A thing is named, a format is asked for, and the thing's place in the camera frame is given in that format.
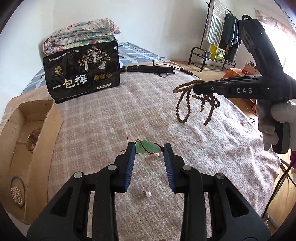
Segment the right hand white glove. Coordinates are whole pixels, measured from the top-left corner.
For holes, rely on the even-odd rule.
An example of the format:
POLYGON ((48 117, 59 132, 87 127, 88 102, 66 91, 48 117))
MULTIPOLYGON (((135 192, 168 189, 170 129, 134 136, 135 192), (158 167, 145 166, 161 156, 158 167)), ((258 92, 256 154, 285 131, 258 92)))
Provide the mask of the right hand white glove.
POLYGON ((279 141, 275 132, 276 122, 289 123, 290 140, 289 148, 295 152, 295 103, 291 100, 271 105, 264 100, 258 100, 256 104, 258 116, 258 129, 263 134, 264 150, 268 151, 272 145, 279 141))

